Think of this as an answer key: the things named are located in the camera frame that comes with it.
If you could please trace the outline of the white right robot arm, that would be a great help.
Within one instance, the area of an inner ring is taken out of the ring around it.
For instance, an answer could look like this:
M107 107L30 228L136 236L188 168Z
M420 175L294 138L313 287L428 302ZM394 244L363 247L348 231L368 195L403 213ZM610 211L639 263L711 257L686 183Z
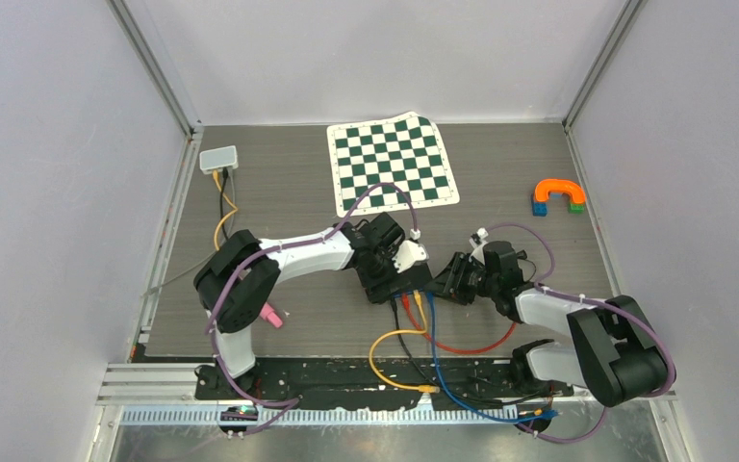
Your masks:
M455 253L427 286L461 305L488 298L509 320L570 339L569 345L542 339L515 348L507 373L517 391L535 395L559 382L585 388L600 404L615 407L669 388L675 370L634 298L557 293L524 277L525 257L506 241L483 243Z

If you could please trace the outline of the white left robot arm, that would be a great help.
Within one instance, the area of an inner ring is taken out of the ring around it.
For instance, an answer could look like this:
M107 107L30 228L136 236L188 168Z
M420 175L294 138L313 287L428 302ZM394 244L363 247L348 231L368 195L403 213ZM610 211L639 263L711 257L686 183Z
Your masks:
M326 270L354 269L371 303L413 288L411 270L427 255L387 213L353 225L345 220L317 234L284 240L256 239L236 232L193 279L209 314L206 327L223 370L219 385L233 398L254 390L257 374L251 325L273 288Z

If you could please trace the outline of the black network switch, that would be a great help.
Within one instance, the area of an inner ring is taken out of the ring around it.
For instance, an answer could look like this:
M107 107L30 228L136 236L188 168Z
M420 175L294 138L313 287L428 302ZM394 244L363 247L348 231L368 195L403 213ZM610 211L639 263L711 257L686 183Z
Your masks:
M382 282L372 282L366 289L366 295L372 304L385 303L394 295L424 289L432 279L428 264L419 262L402 273L393 269L391 276Z

